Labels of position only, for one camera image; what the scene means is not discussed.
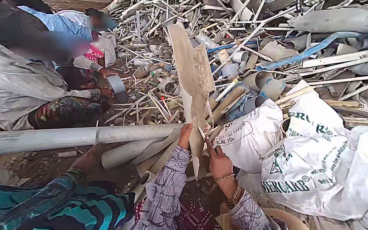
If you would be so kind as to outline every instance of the white sack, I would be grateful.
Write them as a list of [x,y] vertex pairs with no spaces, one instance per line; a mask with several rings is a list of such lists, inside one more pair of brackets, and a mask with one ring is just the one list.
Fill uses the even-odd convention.
[[[305,86],[301,81],[289,94]],[[263,161],[264,191],[297,212],[360,219],[368,209],[368,128],[345,129],[315,91],[293,100],[287,137]]]
[[271,99],[249,114],[227,124],[214,139],[234,166],[249,173],[260,173],[266,151],[282,138],[282,111]]

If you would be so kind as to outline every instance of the scrap pile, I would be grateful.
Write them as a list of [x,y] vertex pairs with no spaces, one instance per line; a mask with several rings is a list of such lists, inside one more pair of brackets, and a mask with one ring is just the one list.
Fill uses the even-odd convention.
[[115,69],[134,101],[115,104],[108,124],[184,121],[168,29],[181,24],[193,47],[207,48],[217,89],[211,125],[281,99],[300,79],[347,125],[368,125],[368,1],[115,0],[105,12],[119,20]]

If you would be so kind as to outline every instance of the blue pipe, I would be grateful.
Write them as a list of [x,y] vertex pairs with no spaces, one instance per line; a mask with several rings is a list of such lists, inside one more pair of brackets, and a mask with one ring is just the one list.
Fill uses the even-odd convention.
[[359,37],[360,35],[361,35],[360,33],[355,33],[355,32],[336,32],[336,33],[333,33],[329,37],[327,37],[326,39],[321,41],[319,44],[315,45],[312,48],[307,49],[306,51],[303,51],[302,53],[300,53],[298,55],[293,55],[293,56],[282,58],[282,59],[279,59],[279,60],[274,60],[274,61],[265,63],[263,65],[259,65],[259,66],[256,67],[256,70],[257,71],[274,70],[277,67],[287,65],[289,63],[293,63],[295,61],[303,60],[303,59],[309,57],[310,55],[312,55],[312,54],[318,52],[319,50],[324,49],[325,47],[330,45],[330,43],[332,43],[335,39],[356,38],[356,37]]
[[[274,38],[275,40],[278,40],[278,39],[284,39],[285,37],[279,37],[279,38]],[[257,43],[257,41],[249,41],[247,43],[245,43],[245,45],[250,45],[250,44],[255,44]],[[223,45],[223,46],[220,46],[220,47],[217,47],[217,48],[214,48],[214,49],[209,49],[207,50],[207,54],[209,53],[213,53],[215,51],[218,51],[218,50],[223,50],[223,49],[229,49],[229,48],[232,48],[235,44],[231,44],[231,45]]]

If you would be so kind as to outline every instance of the light blue shirt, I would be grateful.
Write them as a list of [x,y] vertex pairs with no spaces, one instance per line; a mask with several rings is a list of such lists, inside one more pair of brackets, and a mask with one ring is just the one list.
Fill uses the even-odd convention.
[[48,27],[50,31],[59,31],[77,34],[84,37],[90,42],[93,41],[91,29],[76,24],[71,20],[69,20],[68,18],[65,18],[57,14],[42,13],[40,11],[37,11],[35,9],[26,6],[19,6],[18,8],[25,10],[26,12],[31,13],[35,17],[39,18],[46,25],[46,27]]

